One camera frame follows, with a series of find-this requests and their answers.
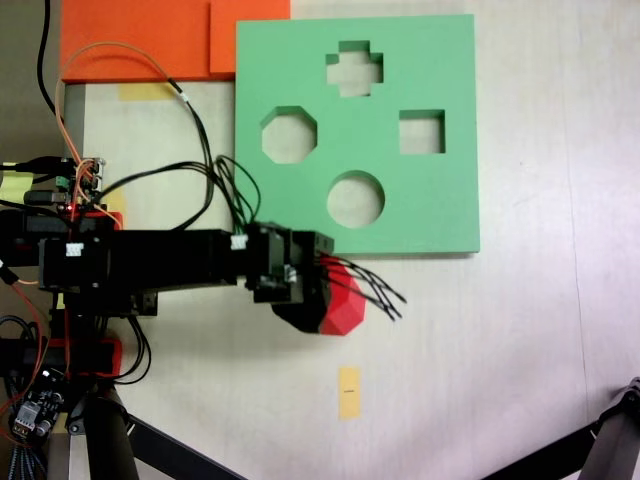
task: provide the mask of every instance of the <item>black tripod leg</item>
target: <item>black tripod leg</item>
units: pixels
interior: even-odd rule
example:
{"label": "black tripod leg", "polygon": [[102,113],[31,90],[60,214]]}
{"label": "black tripod leg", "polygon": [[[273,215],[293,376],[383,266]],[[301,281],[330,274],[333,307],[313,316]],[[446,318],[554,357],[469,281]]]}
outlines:
{"label": "black tripod leg", "polygon": [[122,410],[90,398],[84,413],[91,480],[139,480]]}
{"label": "black tripod leg", "polygon": [[584,465],[594,444],[594,433],[597,431],[598,425],[594,422],[489,475],[484,480],[560,480],[568,477]]}
{"label": "black tripod leg", "polygon": [[633,478],[640,452],[640,428],[634,418],[620,412],[607,418],[578,480]]}
{"label": "black tripod leg", "polygon": [[176,480],[246,480],[151,425],[130,417],[133,454]]}

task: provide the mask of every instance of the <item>octagonal hole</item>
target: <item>octagonal hole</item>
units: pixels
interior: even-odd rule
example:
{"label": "octagonal hole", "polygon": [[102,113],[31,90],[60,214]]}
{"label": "octagonal hole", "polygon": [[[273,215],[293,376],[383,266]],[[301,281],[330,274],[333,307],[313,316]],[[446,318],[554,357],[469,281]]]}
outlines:
{"label": "octagonal hole", "polygon": [[262,126],[262,151],[275,163],[300,163],[318,145],[318,125],[302,107],[276,107]]}
{"label": "octagonal hole", "polygon": [[384,203],[384,190],[380,182],[366,172],[352,171],[340,175],[333,183],[327,209],[340,225],[362,228],[380,217]]}

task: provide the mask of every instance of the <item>red wire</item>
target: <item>red wire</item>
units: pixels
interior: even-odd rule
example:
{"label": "red wire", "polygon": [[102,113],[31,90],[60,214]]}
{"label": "red wire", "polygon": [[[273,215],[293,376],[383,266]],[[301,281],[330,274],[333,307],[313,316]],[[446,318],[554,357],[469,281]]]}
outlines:
{"label": "red wire", "polygon": [[[36,356],[36,363],[35,363],[35,365],[33,367],[33,373],[31,374],[31,380],[29,381],[29,385],[27,385],[27,388],[25,388],[22,392],[18,393],[17,395],[14,395],[12,398],[7,400],[2,406],[0,406],[0,417],[2,417],[4,415],[4,413],[7,411],[7,409],[11,405],[15,404],[18,400],[20,400],[22,397],[24,397],[26,395],[26,393],[31,388],[31,385],[33,385],[33,382],[35,382],[36,377],[38,376],[38,372],[40,371],[40,367],[42,366],[42,361],[44,360],[43,359],[44,352],[43,352],[43,347],[42,347],[43,325],[42,325],[42,322],[41,322],[41,319],[40,319],[40,315],[38,314],[38,310],[33,305],[31,300],[29,300],[29,297],[27,297],[24,294],[24,292],[22,291],[22,289],[18,285],[16,285],[14,283],[13,285],[11,285],[11,288],[13,288],[13,290],[16,292],[16,294],[25,303],[25,305],[29,309],[29,312],[33,316],[33,319],[36,322],[36,328],[38,330],[38,339],[37,339],[38,340],[38,355]],[[7,440],[9,440],[10,442],[12,442],[12,443],[14,443],[16,445],[20,445],[20,446],[23,446],[23,447],[28,447],[29,446],[29,445],[25,445],[23,443],[20,443],[20,442],[16,441],[1,426],[0,426],[0,435],[2,435]]]}

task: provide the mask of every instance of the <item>circular hole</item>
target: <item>circular hole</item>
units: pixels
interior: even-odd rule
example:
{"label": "circular hole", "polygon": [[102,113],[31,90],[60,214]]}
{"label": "circular hole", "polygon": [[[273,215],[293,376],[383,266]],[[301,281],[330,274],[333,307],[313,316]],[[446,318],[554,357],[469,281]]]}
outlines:
{"label": "circular hole", "polygon": [[384,200],[384,190],[375,177],[354,171],[336,179],[329,191],[327,208],[340,225],[362,228],[378,219]]}

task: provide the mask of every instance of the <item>square hole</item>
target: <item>square hole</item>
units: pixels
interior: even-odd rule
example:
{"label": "square hole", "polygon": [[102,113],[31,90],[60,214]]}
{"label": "square hole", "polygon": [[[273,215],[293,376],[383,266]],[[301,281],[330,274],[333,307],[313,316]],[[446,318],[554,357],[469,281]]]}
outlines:
{"label": "square hole", "polygon": [[400,153],[445,153],[444,110],[401,110]]}

